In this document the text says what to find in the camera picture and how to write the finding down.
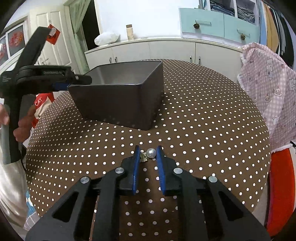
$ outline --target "white pearl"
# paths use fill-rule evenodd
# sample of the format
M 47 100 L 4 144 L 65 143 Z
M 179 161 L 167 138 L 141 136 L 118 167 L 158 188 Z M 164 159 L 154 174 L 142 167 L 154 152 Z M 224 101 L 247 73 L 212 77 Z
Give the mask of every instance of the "white pearl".
M 149 148 L 147 151 L 146 151 L 146 155 L 147 157 L 149 158 L 155 158 L 156 157 L 156 150 L 154 148 Z

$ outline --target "folded clothes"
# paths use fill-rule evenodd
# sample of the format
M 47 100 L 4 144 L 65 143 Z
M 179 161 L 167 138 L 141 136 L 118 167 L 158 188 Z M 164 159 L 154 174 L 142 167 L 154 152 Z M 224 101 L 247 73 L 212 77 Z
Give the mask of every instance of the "folded clothes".
M 234 13 L 234 9 L 231 8 L 231 7 L 224 6 L 224 5 L 222 5 L 222 4 L 220 4 L 220 3 L 216 3 L 216 2 L 214 2 L 214 1 L 210 1 L 210 4 L 213 4 L 213 5 L 216 5 L 216 6 L 220 6 L 220 7 L 222 7 L 223 9 L 228 10 L 228 11 Z
M 237 17 L 249 23 L 255 23 L 254 12 L 250 9 L 237 6 Z
M 224 13 L 224 14 L 227 14 L 227 15 L 230 15 L 230 16 L 233 16 L 234 17 L 234 13 L 231 12 L 231 11 L 228 11 L 220 6 L 216 6 L 216 5 L 212 5 L 211 4 L 211 9 L 215 10 L 216 12 L 221 12 L 221 13 Z

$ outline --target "dark gray bin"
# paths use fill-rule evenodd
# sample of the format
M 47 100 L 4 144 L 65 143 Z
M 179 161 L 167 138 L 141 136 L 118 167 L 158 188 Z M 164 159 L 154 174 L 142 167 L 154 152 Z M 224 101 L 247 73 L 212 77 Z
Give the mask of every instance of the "dark gray bin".
M 162 61 L 98 66 L 88 73 L 91 85 L 68 90 L 83 118 L 149 130 L 164 96 Z

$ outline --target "round table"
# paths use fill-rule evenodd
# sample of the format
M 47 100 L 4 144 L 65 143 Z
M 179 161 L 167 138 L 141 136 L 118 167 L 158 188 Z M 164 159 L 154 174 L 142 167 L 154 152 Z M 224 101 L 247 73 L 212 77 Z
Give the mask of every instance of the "round table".
M 148 131 L 85 120 L 70 94 L 46 110 L 27 150 L 27 181 L 43 215 L 81 177 L 103 176 L 132 155 L 162 145 L 192 175 L 216 176 L 252 211 L 266 184 L 269 133 L 251 98 L 206 67 L 162 60 L 165 97 Z M 159 188 L 156 162 L 140 164 L 138 192 L 121 197 L 120 239 L 177 239 L 177 200 Z

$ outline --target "human hand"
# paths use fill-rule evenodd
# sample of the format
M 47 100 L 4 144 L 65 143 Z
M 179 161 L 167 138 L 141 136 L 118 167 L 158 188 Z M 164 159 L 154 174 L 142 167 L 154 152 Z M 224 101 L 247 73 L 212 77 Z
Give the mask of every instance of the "human hand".
M 15 139 L 19 142 L 24 142 L 30 137 L 30 131 L 32 128 L 32 121 L 36 112 L 35 105 L 32 105 L 28 110 L 27 115 L 18 122 L 19 127 L 13 131 Z M 4 106 L 0 103 L 0 126 L 9 124 L 9 115 Z

